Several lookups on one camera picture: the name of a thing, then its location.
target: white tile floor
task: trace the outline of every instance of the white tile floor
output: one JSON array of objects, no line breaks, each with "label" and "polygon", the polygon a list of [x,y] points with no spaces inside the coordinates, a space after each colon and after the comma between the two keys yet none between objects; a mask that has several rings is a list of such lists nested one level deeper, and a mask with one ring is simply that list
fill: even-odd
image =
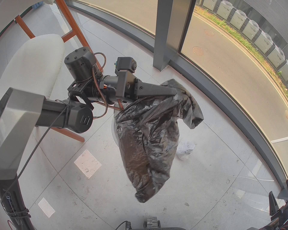
[{"label": "white tile floor", "polygon": [[[246,230],[268,223],[268,192],[272,190],[277,195],[280,187],[236,125],[174,69],[168,66],[159,72],[153,68],[153,53],[102,22],[70,10],[92,50],[105,53],[105,74],[114,73],[117,57],[131,56],[138,63],[135,75],[142,81],[159,84],[175,78],[183,84],[199,103],[204,122],[190,130],[179,121],[180,138],[192,139],[197,145],[187,161],[175,158],[171,178],[145,204],[136,200],[113,141],[111,110],[83,133],[84,143],[49,131],[20,178],[23,199],[34,226],[43,230],[115,229],[128,220],[133,228],[140,228],[150,216],[157,216],[162,227],[187,230]],[[43,4],[23,19],[36,36],[64,35],[70,29],[56,5]],[[0,37],[0,75],[28,39],[14,23]],[[65,55],[78,47],[81,47],[79,40],[70,39],[65,43]],[[64,64],[60,76],[50,99],[67,97],[67,87],[73,79]],[[102,112],[102,106],[93,111],[95,115]],[[34,129],[20,168],[44,131],[41,127]],[[102,164],[89,179],[74,164],[86,149]],[[42,198],[55,210],[50,218],[38,206]]]}]

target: black plastic bag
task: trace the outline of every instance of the black plastic bag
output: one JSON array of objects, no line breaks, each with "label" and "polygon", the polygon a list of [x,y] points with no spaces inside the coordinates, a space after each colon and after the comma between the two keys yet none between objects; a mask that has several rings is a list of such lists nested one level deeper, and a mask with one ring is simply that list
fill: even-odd
[{"label": "black plastic bag", "polygon": [[136,188],[136,198],[145,203],[170,177],[178,146],[177,119],[195,128],[204,119],[191,94],[174,79],[175,96],[145,97],[115,115],[119,148],[127,175]]}]

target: road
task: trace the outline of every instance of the road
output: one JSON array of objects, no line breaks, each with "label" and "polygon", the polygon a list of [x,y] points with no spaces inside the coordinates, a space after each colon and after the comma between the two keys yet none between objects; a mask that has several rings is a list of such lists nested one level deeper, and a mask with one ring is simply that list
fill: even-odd
[{"label": "road", "polygon": [[[86,0],[106,8],[155,33],[157,0]],[[209,36],[205,30],[213,31]],[[193,52],[202,49],[203,55]],[[220,82],[254,117],[270,140],[288,136],[286,104],[259,67],[227,37],[192,16],[183,53]],[[288,141],[274,144],[288,169]]]}]

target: glass window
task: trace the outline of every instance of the glass window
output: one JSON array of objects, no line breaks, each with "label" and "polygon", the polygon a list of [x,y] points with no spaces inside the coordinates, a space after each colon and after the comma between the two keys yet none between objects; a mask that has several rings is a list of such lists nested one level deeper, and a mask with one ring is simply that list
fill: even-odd
[{"label": "glass window", "polygon": [[85,0],[155,35],[158,0]]},{"label": "glass window", "polygon": [[[225,10],[221,11],[220,7],[218,12],[222,14]],[[252,9],[248,17],[259,21],[262,15]],[[196,6],[181,53],[244,107],[273,141],[279,158],[288,169],[288,141],[278,142],[278,139],[288,137],[288,90],[281,81],[281,78],[288,79],[288,64],[285,61],[284,67],[281,65],[284,59],[279,59],[277,50],[271,53],[272,44],[263,34],[258,33],[254,38],[257,32],[255,26],[249,24],[247,28],[241,26],[240,30],[236,30],[235,24],[243,21],[228,19],[231,24],[234,23],[231,27],[223,18],[224,14],[218,17]],[[264,23],[263,28],[272,35],[274,42],[285,47],[287,42],[281,35],[276,36],[270,23]]]}]

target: outdoor condenser unit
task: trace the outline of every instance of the outdoor condenser unit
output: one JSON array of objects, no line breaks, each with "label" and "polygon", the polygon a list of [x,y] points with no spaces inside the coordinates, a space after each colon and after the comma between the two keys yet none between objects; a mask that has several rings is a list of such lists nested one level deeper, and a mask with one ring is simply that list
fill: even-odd
[{"label": "outdoor condenser unit", "polygon": [[230,24],[235,26],[237,29],[240,29],[241,26],[243,25],[244,21],[246,20],[247,16],[242,10],[236,10]]},{"label": "outdoor condenser unit", "polygon": [[224,0],[220,3],[220,6],[216,14],[218,14],[220,17],[226,20],[232,9],[233,9],[232,3]]},{"label": "outdoor condenser unit", "polygon": [[203,6],[213,11],[216,3],[217,3],[217,0],[204,0]]},{"label": "outdoor condenser unit", "polygon": [[249,38],[250,40],[252,40],[252,38],[257,34],[259,30],[259,26],[257,24],[257,22],[250,20],[247,24],[247,26],[244,28],[243,30],[243,34]]},{"label": "outdoor condenser unit", "polygon": [[283,77],[284,81],[288,81],[288,60],[285,60],[282,67],[279,69],[281,71],[281,76]]},{"label": "outdoor condenser unit", "polygon": [[275,67],[278,67],[285,60],[283,51],[277,46],[275,46],[275,49],[268,55],[267,58]]},{"label": "outdoor condenser unit", "polygon": [[272,38],[269,34],[261,32],[259,38],[254,42],[254,44],[263,52],[266,53],[267,50],[273,45]]}]

